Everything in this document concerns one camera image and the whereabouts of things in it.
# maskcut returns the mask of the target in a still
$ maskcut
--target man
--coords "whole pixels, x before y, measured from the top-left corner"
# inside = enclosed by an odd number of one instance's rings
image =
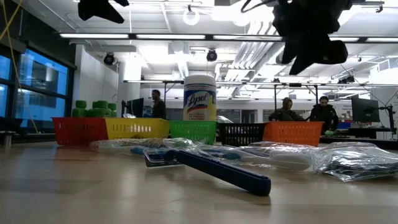
[[[305,121],[304,118],[297,115],[294,111],[292,111],[293,101],[286,97],[282,101],[282,108],[277,109],[270,116],[270,120],[276,119],[278,121]]]
[[[323,96],[319,99],[319,104],[311,110],[310,121],[323,121],[322,132],[334,131],[338,126],[338,117],[332,105],[329,105],[329,98]]]
[[[164,104],[163,100],[160,99],[159,90],[152,90],[152,99],[154,100],[152,117],[166,119],[166,105]]]

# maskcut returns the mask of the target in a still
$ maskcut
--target ceiling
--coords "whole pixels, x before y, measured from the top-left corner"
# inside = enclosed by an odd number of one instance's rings
[[[77,3],[74,0],[28,0],[23,7],[39,19],[43,20],[59,32],[91,32],[91,33],[163,33],[163,34],[275,34],[269,25],[272,21],[272,8],[259,7],[250,14],[240,14],[239,10],[244,1],[232,6],[214,6],[214,1],[197,2],[145,2],[132,1],[128,7],[118,4],[113,6],[125,18],[125,23],[115,24],[104,19],[93,17],[82,21],[78,17]],[[345,11],[340,17],[343,24],[337,34],[340,35],[383,35],[398,36],[398,4],[386,0],[384,10],[375,13],[378,7],[355,6]],[[184,22],[184,12],[187,4],[198,12],[200,19],[194,26]],[[358,80],[365,80],[369,76],[369,68],[398,55],[398,44],[347,44],[349,59],[342,65],[312,65],[298,77],[289,77],[289,66],[278,65],[275,57],[283,50],[281,43],[244,43],[244,42],[205,42],[187,41],[191,53],[184,63],[173,58],[168,53],[171,41],[143,41],[143,40],[92,40],[78,42],[86,45],[86,49],[98,54],[105,54],[104,46],[135,46],[142,57],[144,65],[142,74],[146,79],[156,75],[171,75],[186,66],[191,72],[211,72],[219,79],[228,80],[229,68],[246,68],[246,78],[255,82],[271,80],[275,77],[285,82],[327,82],[330,77],[346,70],[355,68]],[[207,62],[208,49],[216,49],[218,60]],[[129,52],[115,53],[120,58],[127,58]],[[228,64],[225,69],[221,64]]]

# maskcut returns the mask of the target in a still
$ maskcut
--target white ceiling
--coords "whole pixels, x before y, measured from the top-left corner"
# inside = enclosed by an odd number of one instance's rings
[[[183,13],[186,10],[184,5],[165,4],[164,11],[160,3],[151,4],[131,4],[128,7],[121,7],[117,4],[113,6],[125,18],[124,24],[115,24],[104,19],[93,17],[88,21],[82,21],[78,17],[77,3],[72,0],[29,0],[24,1],[23,7],[30,13],[42,19],[44,22],[54,27],[59,32],[133,32],[133,33],[180,33],[180,34],[247,34],[249,25],[241,27],[233,21],[214,21],[212,18],[227,18],[223,15],[224,8],[213,7],[212,1],[204,1],[205,5],[193,7],[200,12],[200,20],[197,25],[190,26],[184,23]],[[270,9],[260,7],[253,13],[254,16],[265,18]],[[341,35],[398,35],[398,8],[384,7],[381,13],[375,13],[374,8],[366,11],[351,11],[353,14],[339,30]],[[171,74],[172,70],[178,70],[177,64],[167,57],[167,41],[125,41],[107,40],[92,41],[92,45],[134,45],[138,48],[142,57],[148,62],[148,66],[143,68],[144,75],[151,74]],[[215,48],[218,52],[218,62],[208,63],[205,59],[206,53],[197,53],[194,57],[189,57],[188,68],[190,70],[215,70],[217,63],[226,60],[233,60],[239,52],[242,42],[189,42],[190,46]],[[366,64],[366,60],[358,62],[358,55],[368,57],[380,57],[388,55],[398,55],[398,44],[348,44],[348,52],[351,58],[341,65],[312,65],[303,71],[299,76],[305,78],[330,77],[343,72],[346,69],[361,66],[358,75],[366,76],[369,68],[373,64]]]

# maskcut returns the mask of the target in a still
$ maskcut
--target orange basket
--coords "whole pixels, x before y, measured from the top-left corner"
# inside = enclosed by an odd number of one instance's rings
[[[63,146],[88,146],[92,141],[106,140],[103,118],[52,118],[55,139]]]
[[[263,141],[318,146],[323,122],[272,121],[266,124]]]

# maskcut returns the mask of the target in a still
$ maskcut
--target blue handle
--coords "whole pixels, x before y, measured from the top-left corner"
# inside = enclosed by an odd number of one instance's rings
[[[266,176],[184,151],[171,150],[164,157],[166,161],[172,161],[174,158],[182,164],[241,187],[254,195],[268,196],[271,191],[271,180]]]

